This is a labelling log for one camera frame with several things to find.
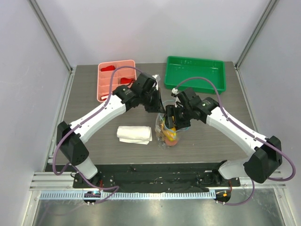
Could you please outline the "brown fake nuts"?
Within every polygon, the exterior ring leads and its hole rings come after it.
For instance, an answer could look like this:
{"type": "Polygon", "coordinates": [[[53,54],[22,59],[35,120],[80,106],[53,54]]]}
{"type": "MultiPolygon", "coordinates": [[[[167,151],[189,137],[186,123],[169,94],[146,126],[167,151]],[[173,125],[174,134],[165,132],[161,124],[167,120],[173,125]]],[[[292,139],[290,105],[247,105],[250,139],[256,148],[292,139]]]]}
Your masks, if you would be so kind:
{"type": "Polygon", "coordinates": [[[158,141],[165,141],[165,135],[162,130],[162,123],[156,124],[155,133],[158,141]]]}

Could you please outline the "clear zip top bag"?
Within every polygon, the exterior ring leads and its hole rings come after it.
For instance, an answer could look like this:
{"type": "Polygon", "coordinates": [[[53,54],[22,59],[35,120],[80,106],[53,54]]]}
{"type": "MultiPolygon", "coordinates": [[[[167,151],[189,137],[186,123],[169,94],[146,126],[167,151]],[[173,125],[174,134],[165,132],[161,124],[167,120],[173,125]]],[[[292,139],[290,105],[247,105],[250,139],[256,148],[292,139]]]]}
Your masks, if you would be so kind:
{"type": "Polygon", "coordinates": [[[167,117],[163,113],[158,113],[155,122],[155,134],[159,145],[162,148],[169,148],[177,145],[182,132],[187,131],[189,127],[177,129],[176,127],[169,128],[167,125],[167,117]]]}

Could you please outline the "red orange fake peach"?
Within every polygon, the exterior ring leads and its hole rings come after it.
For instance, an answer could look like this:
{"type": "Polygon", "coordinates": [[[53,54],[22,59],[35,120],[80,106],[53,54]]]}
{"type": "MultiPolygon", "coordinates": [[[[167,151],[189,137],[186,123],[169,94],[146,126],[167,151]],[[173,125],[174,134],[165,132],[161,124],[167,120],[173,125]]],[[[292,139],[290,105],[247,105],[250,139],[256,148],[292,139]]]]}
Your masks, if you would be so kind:
{"type": "Polygon", "coordinates": [[[178,143],[178,140],[169,140],[169,139],[165,139],[165,144],[167,146],[175,146],[178,143]]]}

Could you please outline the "yellow fake pear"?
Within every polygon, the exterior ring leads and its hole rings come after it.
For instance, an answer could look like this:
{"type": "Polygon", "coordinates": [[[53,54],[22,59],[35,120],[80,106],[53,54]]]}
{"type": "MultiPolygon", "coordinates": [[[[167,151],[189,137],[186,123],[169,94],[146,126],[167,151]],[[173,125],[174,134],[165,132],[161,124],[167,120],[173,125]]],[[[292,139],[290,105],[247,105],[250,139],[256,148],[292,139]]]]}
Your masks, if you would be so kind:
{"type": "Polygon", "coordinates": [[[168,138],[169,140],[176,139],[176,129],[175,128],[164,129],[163,133],[164,133],[165,137],[168,138]]]}

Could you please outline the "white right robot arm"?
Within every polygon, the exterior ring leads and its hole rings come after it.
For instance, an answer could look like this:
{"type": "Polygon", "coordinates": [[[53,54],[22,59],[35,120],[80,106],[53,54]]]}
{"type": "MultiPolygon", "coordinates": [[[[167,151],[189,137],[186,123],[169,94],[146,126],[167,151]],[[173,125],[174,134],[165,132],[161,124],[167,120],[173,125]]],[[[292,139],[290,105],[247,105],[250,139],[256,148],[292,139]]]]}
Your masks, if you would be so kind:
{"type": "Polygon", "coordinates": [[[192,88],[181,92],[172,89],[172,96],[175,104],[166,107],[168,126],[182,129],[189,127],[191,120],[202,121],[226,135],[247,155],[241,160],[221,162],[212,174],[216,185],[223,186],[231,178],[244,176],[262,184],[282,164],[281,141],[277,137],[267,138],[255,132],[221,109],[211,97],[201,99],[192,88]]]}

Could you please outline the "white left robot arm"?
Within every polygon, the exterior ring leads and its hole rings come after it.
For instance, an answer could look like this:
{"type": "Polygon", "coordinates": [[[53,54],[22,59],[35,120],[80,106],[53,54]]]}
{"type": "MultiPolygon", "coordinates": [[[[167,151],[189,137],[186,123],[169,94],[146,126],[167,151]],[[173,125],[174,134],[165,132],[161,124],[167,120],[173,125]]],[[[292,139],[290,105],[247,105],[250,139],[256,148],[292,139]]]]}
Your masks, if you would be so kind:
{"type": "Polygon", "coordinates": [[[160,76],[157,74],[150,76],[141,73],[130,87],[116,87],[106,101],[85,116],[71,124],[63,121],[58,125],[57,147],[84,176],[84,183],[88,187],[97,187],[100,176],[89,157],[85,143],[108,122],[139,105],[143,105],[149,113],[164,113],[159,81],[160,76]]]}

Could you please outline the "white folded towel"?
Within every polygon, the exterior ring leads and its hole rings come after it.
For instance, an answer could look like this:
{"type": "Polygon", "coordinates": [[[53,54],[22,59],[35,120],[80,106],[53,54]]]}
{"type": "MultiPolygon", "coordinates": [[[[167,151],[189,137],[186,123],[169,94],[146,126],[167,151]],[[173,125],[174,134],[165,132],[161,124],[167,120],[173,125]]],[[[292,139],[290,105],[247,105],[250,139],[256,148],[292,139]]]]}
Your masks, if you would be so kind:
{"type": "Polygon", "coordinates": [[[152,131],[147,126],[119,126],[117,137],[120,142],[147,145],[152,141],[152,131]]]}

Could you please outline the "green plastic tray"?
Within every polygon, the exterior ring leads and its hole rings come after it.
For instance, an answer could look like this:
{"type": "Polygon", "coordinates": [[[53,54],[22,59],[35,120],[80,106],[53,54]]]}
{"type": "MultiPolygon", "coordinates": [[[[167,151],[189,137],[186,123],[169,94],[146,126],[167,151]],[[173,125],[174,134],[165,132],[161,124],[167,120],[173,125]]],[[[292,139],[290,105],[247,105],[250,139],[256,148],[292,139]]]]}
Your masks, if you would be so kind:
{"type": "Polygon", "coordinates": [[[219,94],[226,91],[225,63],[218,60],[169,56],[166,63],[164,85],[175,88],[180,82],[191,77],[204,77],[210,80],[219,94]]]}

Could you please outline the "red item middle compartment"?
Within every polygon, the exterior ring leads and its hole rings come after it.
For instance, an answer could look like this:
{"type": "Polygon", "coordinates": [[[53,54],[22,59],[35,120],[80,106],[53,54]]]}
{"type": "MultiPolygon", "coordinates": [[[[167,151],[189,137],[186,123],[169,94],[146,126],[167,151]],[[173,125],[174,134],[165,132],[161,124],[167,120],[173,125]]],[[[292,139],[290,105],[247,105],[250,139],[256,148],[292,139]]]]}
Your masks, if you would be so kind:
{"type": "Polygon", "coordinates": [[[125,85],[129,85],[132,82],[134,82],[135,80],[133,78],[120,78],[120,84],[125,84],[125,85]]]}

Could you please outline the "red white item lower compartment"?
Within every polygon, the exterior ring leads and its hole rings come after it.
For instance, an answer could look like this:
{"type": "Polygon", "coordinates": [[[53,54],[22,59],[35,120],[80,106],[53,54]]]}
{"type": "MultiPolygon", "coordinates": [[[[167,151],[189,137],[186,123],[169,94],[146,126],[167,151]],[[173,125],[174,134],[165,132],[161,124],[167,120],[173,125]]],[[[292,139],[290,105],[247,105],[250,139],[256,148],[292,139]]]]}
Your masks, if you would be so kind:
{"type": "Polygon", "coordinates": [[[108,97],[109,97],[109,95],[101,96],[101,97],[100,97],[100,100],[101,100],[101,101],[105,101],[108,97]]]}

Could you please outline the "red item top compartment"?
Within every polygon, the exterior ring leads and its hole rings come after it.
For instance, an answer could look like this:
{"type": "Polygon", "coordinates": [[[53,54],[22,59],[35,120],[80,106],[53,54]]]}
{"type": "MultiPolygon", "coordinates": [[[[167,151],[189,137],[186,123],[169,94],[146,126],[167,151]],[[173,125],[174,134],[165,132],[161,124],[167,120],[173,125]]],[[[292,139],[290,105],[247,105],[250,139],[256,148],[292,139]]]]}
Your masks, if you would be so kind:
{"type": "Polygon", "coordinates": [[[101,72],[114,71],[116,67],[114,65],[109,65],[100,69],[101,72]]]}

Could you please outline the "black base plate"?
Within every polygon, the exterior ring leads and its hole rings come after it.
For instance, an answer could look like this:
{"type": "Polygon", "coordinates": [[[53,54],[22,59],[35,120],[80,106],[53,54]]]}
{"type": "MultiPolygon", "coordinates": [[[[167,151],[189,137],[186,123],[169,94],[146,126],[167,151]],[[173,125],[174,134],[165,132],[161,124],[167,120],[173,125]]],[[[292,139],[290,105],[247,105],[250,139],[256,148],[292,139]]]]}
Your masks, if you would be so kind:
{"type": "Polygon", "coordinates": [[[120,193],[193,193],[210,188],[239,187],[238,178],[224,179],[220,163],[158,163],[97,165],[90,183],[119,186],[120,193]]]}

